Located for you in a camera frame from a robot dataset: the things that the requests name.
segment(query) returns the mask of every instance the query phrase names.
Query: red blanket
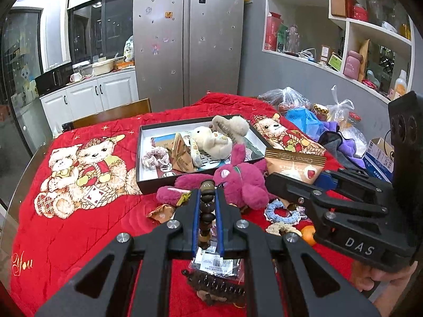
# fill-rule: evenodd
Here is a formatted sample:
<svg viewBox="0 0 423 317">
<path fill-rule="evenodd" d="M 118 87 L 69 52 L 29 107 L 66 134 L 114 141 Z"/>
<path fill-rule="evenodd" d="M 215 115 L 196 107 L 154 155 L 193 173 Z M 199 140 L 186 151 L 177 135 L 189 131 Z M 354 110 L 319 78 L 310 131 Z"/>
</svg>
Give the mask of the red blanket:
<svg viewBox="0 0 423 317">
<path fill-rule="evenodd" d="M 272 117 L 274 113 L 270 105 L 256 99 L 211 93 L 190 107 L 100 123 L 60 135 L 46 153 L 20 209 L 11 268 L 14 301 L 27 316 L 33 316 L 118 233 L 138 236 L 157 225 L 145 217 L 158 205 L 155 195 L 136 194 L 131 184 L 140 125 L 217 114 L 241 114 L 251 120 L 254 115 Z M 283 117 L 280 122 L 296 129 Z M 325 169 L 339 168 L 329 153 L 325 156 Z M 63 169 L 72 168 L 76 161 L 84 164 L 80 174 Z M 97 190 L 90 190 L 92 182 L 97 182 Z M 64 183 L 72 183 L 67 187 L 73 188 L 63 188 Z M 72 198 L 77 194 L 84 197 L 74 204 Z M 262 228 L 270 225 L 263 211 L 250 211 L 245 218 Z M 314 249 L 343 276 L 350 276 L 349 258 L 322 245 Z M 245 316 L 245 309 L 203 303 L 181 275 L 187 264 L 173 262 L 170 316 Z"/>
</svg>

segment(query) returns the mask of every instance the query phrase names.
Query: pink thermos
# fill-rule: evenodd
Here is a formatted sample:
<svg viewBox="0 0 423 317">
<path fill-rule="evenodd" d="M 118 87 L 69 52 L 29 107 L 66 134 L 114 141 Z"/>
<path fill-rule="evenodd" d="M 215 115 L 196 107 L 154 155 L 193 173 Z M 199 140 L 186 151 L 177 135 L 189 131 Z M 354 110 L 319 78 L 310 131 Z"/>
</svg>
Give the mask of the pink thermos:
<svg viewBox="0 0 423 317">
<path fill-rule="evenodd" d="M 360 63 L 362 59 L 363 56 L 358 54 L 357 52 L 348 52 L 348 57 L 345 63 L 344 75 L 354 80 L 357 80 L 358 74 L 360 72 Z"/>
</svg>

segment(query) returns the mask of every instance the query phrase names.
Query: pink plush toy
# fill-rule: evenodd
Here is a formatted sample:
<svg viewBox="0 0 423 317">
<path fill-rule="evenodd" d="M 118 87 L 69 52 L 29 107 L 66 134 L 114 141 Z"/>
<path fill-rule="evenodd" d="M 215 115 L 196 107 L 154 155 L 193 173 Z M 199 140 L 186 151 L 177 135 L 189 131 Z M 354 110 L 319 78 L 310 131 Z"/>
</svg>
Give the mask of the pink plush toy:
<svg viewBox="0 0 423 317">
<path fill-rule="evenodd" d="M 275 199 L 264 185 L 263 174 L 266 161 L 263 159 L 250 164 L 245 160 L 245 145 L 236 144 L 232 148 L 231 163 L 219 167 L 214 175 L 192 173 L 176 179 L 175 187 L 164 186 L 157 191 L 157 200 L 163 204 L 176 206 L 181 195 L 189 190 L 200 188 L 205 180 L 214 180 L 216 185 L 223 185 L 226 201 L 238 207 L 248 205 L 252 209 L 262 209 L 269 200 Z"/>
</svg>

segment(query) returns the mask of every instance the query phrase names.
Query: orange fruit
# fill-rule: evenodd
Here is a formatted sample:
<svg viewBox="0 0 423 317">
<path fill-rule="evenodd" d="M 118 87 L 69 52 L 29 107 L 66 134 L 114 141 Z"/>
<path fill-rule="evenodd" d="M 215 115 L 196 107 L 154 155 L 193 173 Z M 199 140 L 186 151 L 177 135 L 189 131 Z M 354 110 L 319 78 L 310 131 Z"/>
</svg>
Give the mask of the orange fruit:
<svg viewBox="0 0 423 317">
<path fill-rule="evenodd" d="M 306 241 L 310 246 L 313 246 L 316 244 L 316 241 L 314 240 L 313 236 L 316 232 L 316 229 L 313 225 L 305 226 L 302 230 L 302 239 Z"/>
</svg>

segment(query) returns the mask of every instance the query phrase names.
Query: cabinet door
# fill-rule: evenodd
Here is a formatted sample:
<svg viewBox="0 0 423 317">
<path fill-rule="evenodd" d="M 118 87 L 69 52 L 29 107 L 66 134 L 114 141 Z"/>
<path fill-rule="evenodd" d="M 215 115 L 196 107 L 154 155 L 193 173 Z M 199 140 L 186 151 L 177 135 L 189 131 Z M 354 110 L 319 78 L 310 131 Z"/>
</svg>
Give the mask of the cabinet door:
<svg viewBox="0 0 423 317">
<path fill-rule="evenodd" d="M 97 80 L 104 110 L 138 101 L 134 71 L 114 74 Z"/>
<path fill-rule="evenodd" d="M 66 88 L 66 94 L 75 120 L 103 112 L 97 80 L 75 84 Z"/>
<path fill-rule="evenodd" d="M 54 131 L 54 128 L 61 131 L 62 124 L 73 121 L 66 90 L 42 97 L 40 100 L 52 131 Z"/>
</svg>

